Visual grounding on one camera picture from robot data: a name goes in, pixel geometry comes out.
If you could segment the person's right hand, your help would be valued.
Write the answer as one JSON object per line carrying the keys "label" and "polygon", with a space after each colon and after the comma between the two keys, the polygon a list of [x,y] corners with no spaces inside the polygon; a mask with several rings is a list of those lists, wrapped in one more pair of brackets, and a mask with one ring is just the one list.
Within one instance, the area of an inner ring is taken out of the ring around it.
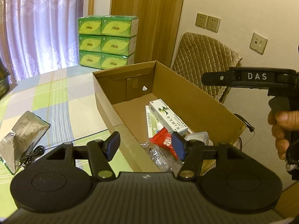
{"label": "person's right hand", "polygon": [[286,151],[290,145],[286,138],[287,131],[298,131],[298,111],[278,111],[275,114],[270,111],[268,124],[272,126],[272,135],[275,138],[275,147],[281,160],[286,158]]}

